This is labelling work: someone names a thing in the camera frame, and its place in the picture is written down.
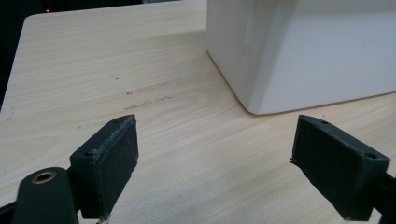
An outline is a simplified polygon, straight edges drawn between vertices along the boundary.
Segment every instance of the dark background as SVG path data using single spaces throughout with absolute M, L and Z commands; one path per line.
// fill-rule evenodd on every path
M 172 0 L 0 0 L 0 108 L 26 17 L 58 11 L 119 7 Z

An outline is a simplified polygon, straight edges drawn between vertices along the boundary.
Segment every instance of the wooden table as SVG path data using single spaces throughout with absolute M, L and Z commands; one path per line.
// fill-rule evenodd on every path
M 396 174 L 396 93 L 249 114 L 205 50 L 205 15 L 196 0 L 28 18 L 0 115 L 0 204 L 127 114 L 140 158 L 111 223 L 343 223 L 288 163 L 299 114 L 381 151 Z

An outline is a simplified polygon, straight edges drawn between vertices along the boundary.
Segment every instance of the white object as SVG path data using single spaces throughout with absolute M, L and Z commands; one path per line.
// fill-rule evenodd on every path
M 254 114 L 396 91 L 396 0 L 208 0 L 206 48 Z

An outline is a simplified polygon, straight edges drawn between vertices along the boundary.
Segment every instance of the pencil mark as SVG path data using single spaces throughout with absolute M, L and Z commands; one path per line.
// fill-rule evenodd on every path
M 123 109 L 124 110 L 136 109 L 136 108 L 138 108 L 140 106 L 143 106 L 143 105 L 151 105 L 153 103 L 161 102 L 161 101 L 164 101 L 164 100 L 170 100 L 172 98 L 173 98 L 173 96 L 164 96 L 164 97 L 160 97 L 160 98 L 155 98 L 154 100 L 147 100 L 147 101 L 145 101 L 143 103 L 140 103 L 140 104 L 134 104 L 134 105 L 130 105 L 128 107 L 124 107 Z
M 163 100 L 170 100 L 172 98 L 173 98 L 172 96 L 164 96 L 164 97 L 155 99 L 155 101 L 156 102 L 160 102 L 160 101 L 163 101 Z
M 158 88 L 160 88 L 160 87 L 167 86 L 167 85 L 169 85 L 169 84 L 170 84 L 170 83 L 169 83 L 168 81 L 166 81 L 166 82 L 158 83 L 158 84 L 156 84 L 156 85 L 151 85 L 151 86 L 139 88 L 139 89 L 135 90 L 134 92 L 136 92 L 136 93 L 142 93 L 142 92 L 145 92 L 145 91 L 152 91 L 152 90 L 158 89 Z
M 76 130 L 90 129 L 90 128 L 97 127 L 97 126 L 104 126 L 105 124 L 106 124 L 106 121 L 88 123 L 88 124 L 84 124 L 84 125 L 78 126 L 76 128 Z
M 151 103 L 152 102 L 150 100 L 148 100 L 148 101 L 145 101 L 145 102 L 140 103 L 140 104 L 135 104 L 135 105 L 130 105 L 128 107 L 125 107 L 124 110 L 135 109 L 135 108 L 138 108 L 139 106 L 142 106 L 142 105 L 151 105 Z
M 15 111 L 14 111 L 14 106 L 11 107 L 11 114 L 8 116 L 7 121 L 12 120 L 12 118 L 14 117 Z

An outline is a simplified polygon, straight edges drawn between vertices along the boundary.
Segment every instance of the textured black pad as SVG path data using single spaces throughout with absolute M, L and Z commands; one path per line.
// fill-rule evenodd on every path
M 113 119 L 70 157 L 84 218 L 107 219 L 137 165 L 134 115 Z
M 300 116 L 290 162 L 347 220 L 368 220 L 369 188 L 383 176 L 389 158 L 327 121 Z

